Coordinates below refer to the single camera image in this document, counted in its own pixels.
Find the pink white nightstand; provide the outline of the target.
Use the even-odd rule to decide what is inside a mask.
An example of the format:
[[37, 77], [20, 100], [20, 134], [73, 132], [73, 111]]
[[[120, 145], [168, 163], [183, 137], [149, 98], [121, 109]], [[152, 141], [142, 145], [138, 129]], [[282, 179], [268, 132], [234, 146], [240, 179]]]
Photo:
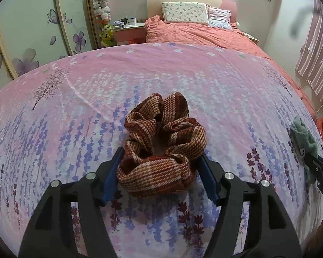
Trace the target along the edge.
[[144, 22], [116, 27], [114, 34], [117, 45], [146, 43]]

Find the floral sliding wardrobe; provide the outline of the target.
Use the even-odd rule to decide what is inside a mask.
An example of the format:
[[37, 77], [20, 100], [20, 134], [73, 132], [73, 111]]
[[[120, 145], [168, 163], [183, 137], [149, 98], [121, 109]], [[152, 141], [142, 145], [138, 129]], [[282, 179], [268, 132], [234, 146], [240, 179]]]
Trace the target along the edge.
[[90, 0], [0, 0], [0, 79], [96, 48]]

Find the pink striped pillow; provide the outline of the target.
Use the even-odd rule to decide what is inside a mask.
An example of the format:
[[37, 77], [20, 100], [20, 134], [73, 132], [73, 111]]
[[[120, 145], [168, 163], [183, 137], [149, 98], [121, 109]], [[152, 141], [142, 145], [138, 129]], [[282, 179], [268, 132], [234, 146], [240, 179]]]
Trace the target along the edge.
[[210, 27], [232, 30], [230, 10], [216, 8], [207, 4], [207, 12]]

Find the right side nightstand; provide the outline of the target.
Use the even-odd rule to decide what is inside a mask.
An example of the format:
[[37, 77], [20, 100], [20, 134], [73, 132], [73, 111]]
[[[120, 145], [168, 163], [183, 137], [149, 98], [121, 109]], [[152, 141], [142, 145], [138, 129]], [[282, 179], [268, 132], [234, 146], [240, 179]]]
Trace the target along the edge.
[[251, 34], [249, 33], [246, 33], [246, 32], [243, 32], [243, 34], [248, 38], [250, 39], [254, 44], [258, 44], [259, 43], [259, 40], [257, 38], [255, 38], [254, 36], [252, 36]]

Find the brown plaid scrunchie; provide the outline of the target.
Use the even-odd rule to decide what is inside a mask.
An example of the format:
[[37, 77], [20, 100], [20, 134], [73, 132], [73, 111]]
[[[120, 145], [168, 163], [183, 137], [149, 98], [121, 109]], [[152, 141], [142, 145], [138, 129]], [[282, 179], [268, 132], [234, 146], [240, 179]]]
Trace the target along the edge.
[[180, 193], [191, 186], [191, 162], [204, 153], [207, 136], [180, 92], [150, 95], [128, 113], [124, 127], [129, 137], [116, 175], [131, 196]]

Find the pink striped curtain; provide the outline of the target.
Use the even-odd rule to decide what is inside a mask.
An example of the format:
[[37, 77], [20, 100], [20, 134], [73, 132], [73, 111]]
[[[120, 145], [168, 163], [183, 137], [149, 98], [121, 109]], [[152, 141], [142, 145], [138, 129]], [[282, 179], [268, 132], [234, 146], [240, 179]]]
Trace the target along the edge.
[[323, 101], [323, 4], [320, 0], [314, 0], [311, 26], [295, 70]]

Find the coral pink duvet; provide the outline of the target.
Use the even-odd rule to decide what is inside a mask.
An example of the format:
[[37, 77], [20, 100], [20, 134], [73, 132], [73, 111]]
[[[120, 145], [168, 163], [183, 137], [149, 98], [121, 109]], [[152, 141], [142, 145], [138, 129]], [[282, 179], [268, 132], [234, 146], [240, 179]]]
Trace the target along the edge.
[[184, 43], [193, 45], [208, 45], [225, 49], [232, 49], [269, 61], [276, 70], [293, 87], [309, 111], [313, 120], [316, 120], [315, 108], [303, 89], [258, 45], [254, 44], [237, 27], [232, 30], [210, 27], [197, 23], [165, 23], [159, 15], [155, 15], [144, 22], [147, 43]]

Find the hanging plush toys column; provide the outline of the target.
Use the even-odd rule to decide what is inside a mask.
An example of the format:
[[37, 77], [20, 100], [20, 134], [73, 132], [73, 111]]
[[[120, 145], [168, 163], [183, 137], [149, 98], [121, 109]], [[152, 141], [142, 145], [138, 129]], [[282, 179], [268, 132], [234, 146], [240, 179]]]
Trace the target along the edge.
[[116, 44], [114, 30], [111, 24], [109, 0], [92, 0], [95, 25], [102, 47], [112, 47]]

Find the floral pink purple bedsheet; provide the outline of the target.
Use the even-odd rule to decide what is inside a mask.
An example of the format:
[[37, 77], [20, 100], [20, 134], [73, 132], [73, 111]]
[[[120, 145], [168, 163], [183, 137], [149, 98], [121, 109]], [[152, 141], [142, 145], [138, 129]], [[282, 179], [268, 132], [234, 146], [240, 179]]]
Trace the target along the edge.
[[306, 243], [323, 196], [306, 181], [290, 126], [300, 117], [323, 157], [315, 115], [260, 49], [134, 44], [48, 63], [0, 91], [0, 237], [17, 253], [51, 181], [78, 181], [128, 147], [129, 172], [101, 211], [116, 252], [201, 257], [220, 210], [199, 177], [187, 181], [181, 143], [241, 179], [268, 180]]

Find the teal green sock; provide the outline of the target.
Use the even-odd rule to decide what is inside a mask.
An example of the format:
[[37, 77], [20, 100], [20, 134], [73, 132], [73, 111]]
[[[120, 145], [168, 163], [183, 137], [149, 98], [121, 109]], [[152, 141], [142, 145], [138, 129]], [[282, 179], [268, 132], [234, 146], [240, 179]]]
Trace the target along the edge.
[[314, 185], [316, 175], [311, 171], [308, 165], [305, 164], [304, 158], [306, 154], [313, 157], [318, 157], [318, 145], [311, 131], [307, 128], [299, 115], [294, 117], [288, 127], [288, 135], [290, 143], [295, 148], [295, 155], [304, 171], [304, 179], [307, 185]]

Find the white floral pillow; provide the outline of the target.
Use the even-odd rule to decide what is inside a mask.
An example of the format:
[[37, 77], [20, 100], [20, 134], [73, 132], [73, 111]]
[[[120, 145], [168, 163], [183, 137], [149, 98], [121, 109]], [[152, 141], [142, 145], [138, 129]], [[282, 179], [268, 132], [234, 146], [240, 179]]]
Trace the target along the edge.
[[166, 23], [197, 23], [209, 25], [207, 5], [201, 2], [162, 2], [161, 10]]

